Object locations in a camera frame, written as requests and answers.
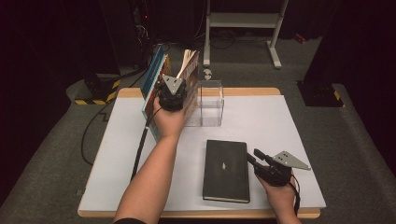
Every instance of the human arm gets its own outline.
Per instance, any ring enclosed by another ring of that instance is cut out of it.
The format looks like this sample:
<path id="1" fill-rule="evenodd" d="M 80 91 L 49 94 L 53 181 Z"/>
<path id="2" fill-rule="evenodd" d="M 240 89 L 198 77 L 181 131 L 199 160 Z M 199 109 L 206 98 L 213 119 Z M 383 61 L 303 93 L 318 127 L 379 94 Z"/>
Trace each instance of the human arm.
<path id="1" fill-rule="evenodd" d="M 268 202 L 271 204 L 278 224 L 301 224 L 301 221 L 294 213 L 294 190 L 290 185 L 284 187 L 273 187 L 265 180 L 259 181 L 267 192 Z M 294 178 L 292 177 L 290 183 L 295 186 Z"/>
<path id="2" fill-rule="evenodd" d="M 154 100 L 154 112 L 161 107 Z M 160 109 L 154 116 L 162 137 L 125 190 L 114 221 L 133 217 L 146 223 L 157 223 L 165 207 L 172 181 L 177 143 L 184 127 L 184 111 Z"/>

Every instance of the dark background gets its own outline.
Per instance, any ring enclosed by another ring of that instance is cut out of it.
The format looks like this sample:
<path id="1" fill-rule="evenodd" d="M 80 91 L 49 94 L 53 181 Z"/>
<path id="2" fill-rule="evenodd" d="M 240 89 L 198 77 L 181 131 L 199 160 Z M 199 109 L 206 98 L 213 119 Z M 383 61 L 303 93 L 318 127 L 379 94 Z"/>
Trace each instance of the dark background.
<path id="1" fill-rule="evenodd" d="M 141 2 L 119 1 L 129 6 Z M 147 25 L 152 33 L 159 38 L 193 43 L 203 1 L 153 2 L 147 1 Z M 2 1 L 1 203 L 40 143 L 69 107 L 71 102 L 65 94 L 66 88 L 87 78 L 87 73 L 90 76 L 120 75 L 122 63 L 118 58 L 125 52 L 115 49 L 135 42 L 135 33 L 133 29 L 128 35 L 117 35 L 122 29 L 110 29 L 106 23 L 108 17 L 104 15 L 105 5 L 98 0 Z M 277 11 L 278 7 L 279 1 L 212 3 L 214 11 L 266 12 Z M 346 86 L 367 131 L 393 173 L 396 145 L 394 11 L 389 0 L 375 3 L 290 0 L 279 36 L 293 38 L 300 34 L 306 39 L 323 36 L 306 81 L 338 82 Z M 146 63 L 139 50 L 135 46 L 129 49 L 134 58 L 124 62 L 125 66 L 141 64 L 142 60 Z"/>

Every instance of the sleeve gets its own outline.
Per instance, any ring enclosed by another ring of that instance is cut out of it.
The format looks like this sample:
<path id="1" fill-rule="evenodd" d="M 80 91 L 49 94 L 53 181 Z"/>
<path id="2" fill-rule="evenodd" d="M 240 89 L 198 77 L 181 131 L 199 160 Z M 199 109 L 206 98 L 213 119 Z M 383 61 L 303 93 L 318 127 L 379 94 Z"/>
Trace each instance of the sleeve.
<path id="1" fill-rule="evenodd" d="M 117 220 L 113 224 L 146 224 L 146 223 L 144 223 L 144 222 L 142 222 L 142 221 L 140 221 L 139 219 L 136 219 L 136 218 L 126 217 L 126 218 L 122 218 L 122 219 Z"/>

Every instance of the black book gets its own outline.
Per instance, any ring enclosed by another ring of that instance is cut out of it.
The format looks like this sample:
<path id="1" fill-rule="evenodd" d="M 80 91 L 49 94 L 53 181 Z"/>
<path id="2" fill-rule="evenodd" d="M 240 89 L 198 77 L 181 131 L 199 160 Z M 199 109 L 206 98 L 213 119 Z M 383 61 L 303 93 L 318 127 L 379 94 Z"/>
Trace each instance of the black book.
<path id="1" fill-rule="evenodd" d="M 247 144 L 207 140 L 204 200 L 249 203 Z"/>

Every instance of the transparent plastic container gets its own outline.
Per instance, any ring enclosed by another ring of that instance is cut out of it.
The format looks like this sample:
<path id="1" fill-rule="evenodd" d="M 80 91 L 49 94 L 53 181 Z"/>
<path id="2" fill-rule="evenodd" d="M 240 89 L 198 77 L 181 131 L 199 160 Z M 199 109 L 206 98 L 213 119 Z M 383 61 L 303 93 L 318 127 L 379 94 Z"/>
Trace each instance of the transparent plastic container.
<path id="1" fill-rule="evenodd" d="M 198 82 L 196 107 L 187 127 L 219 127 L 224 108 L 223 88 L 220 80 L 201 80 Z"/>

